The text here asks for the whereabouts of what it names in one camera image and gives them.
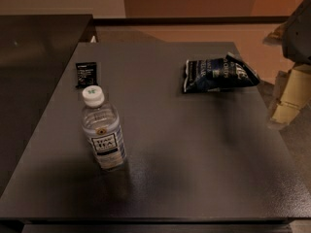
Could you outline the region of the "beige taped gripper finger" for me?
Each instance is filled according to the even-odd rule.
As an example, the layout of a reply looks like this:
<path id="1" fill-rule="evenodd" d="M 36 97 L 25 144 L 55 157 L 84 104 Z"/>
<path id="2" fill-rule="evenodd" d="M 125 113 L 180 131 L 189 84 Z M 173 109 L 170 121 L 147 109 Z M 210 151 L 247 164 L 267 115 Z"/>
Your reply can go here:
<path id="1" fill-rule="evenodd" d="M 311 65 L 296 63 L 276 77 L 267 126 L 281 130 L 288 126 L 311 100 Z"/>

